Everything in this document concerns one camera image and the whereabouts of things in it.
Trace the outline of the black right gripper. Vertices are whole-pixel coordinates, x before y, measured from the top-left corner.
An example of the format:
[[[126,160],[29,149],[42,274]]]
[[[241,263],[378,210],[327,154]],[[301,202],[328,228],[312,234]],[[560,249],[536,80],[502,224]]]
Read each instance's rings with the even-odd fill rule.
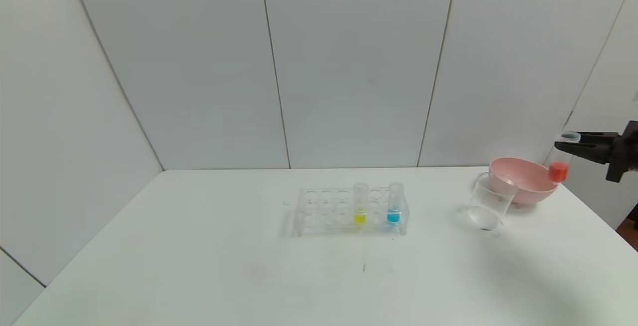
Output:
[[[554,142],[556,149],[564,153],[608,164],[606,180],[619,183],[625,173],[638,168],[638,122],[628,121],[624,132],[578,132],[578,143]]]

